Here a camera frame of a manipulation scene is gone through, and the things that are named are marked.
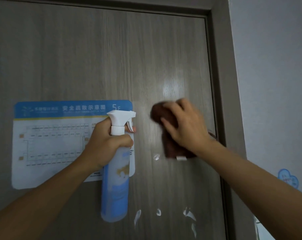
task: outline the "wooden door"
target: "wooden door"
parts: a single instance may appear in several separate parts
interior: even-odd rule
[[[0,1],[0,209],[27,192],[11,186],[16,102],[128,99],[138,129],[128,215],[103,222],[101,182],[83,183],[42,239],[194,239],[192,223],[198,239],[225,239],[219,175],[200,159],[165,159],[149,119],[154,103],[181,97],[214,132],[204,19]]]

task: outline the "gray door frame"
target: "gray door frame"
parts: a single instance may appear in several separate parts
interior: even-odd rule
[[[7,0],[148,12],[205,18],[207,47],[218,140],[246,158],[244,131],[228,0],[214,0],[211,9],[164,6],[116,0]],[[221,178],[226,238],[255,240],[254,216]]]

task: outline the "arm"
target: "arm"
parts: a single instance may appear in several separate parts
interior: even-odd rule
[[[219,142],[211,140],[201,113],[186,99],[165,107],[177,117],[172,138],[211,165],[276,239],[302,239],[302,193]]]
[[[73,163],[0,211],[0,239],[36,239],[79,185],[100,170],[119,147],[131,147],[129,135],[111,137],[110,118],[98,123],[85,150]]]

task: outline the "forearm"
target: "forearm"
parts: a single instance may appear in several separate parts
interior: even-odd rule
[[[71,165],[0,211],[0,239],[36,239],[90,171],[78,158]]]
[[[302,239],[300,191],[218,142],[200,156],[229,183],[275,238]]]

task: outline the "bottle cap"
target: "bottle cap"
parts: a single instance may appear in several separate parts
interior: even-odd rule
[[[136,112],[124,111],[124,110],[112,110],[106,114],[109,115],[112,122],[111,135],[115,135],[115,136],[124,135],[125,124],[127,124],[129,130],[133,132],[132,118],[135,117]]]

